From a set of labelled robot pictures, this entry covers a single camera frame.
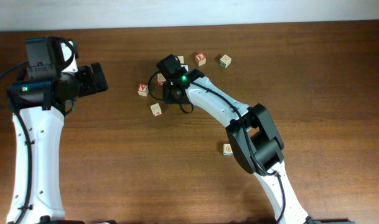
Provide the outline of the wooden block blue side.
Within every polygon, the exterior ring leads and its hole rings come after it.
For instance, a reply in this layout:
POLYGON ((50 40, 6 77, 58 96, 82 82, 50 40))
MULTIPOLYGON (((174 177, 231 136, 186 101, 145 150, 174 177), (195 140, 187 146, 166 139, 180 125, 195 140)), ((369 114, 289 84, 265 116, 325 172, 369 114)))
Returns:
POLYGON ((224 156, 232 156, 233 155, 232 147, 230 144, 224 144, 223 145, 223 155, 224 156))

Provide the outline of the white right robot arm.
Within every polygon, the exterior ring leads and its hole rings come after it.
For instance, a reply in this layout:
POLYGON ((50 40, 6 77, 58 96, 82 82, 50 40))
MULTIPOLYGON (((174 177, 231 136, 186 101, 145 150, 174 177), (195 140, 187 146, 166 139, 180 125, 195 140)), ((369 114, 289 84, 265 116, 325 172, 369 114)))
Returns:
POLYGON ((163 102, 198 106, 225 128, 235 160, 260 182, 276 223, 313 222, 290 184, 284 163, 283 139, 263 105, 250 107, 234 100, 200 70, 184 68, 175 55, 160 60, 156 67, 166 79, 163 102))

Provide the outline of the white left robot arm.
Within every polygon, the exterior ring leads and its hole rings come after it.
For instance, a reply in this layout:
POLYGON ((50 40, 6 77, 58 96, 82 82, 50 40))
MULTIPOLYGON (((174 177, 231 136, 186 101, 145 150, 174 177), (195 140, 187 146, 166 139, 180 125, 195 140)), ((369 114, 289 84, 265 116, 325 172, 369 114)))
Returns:
POLYGON ((99 63, 79 67, 72 39, 26 40, 28 60, 7 89, 16 135, 14 191, 7 223, 66 223, 59 181, 65 117, 84 96, 108 89, 99 63))

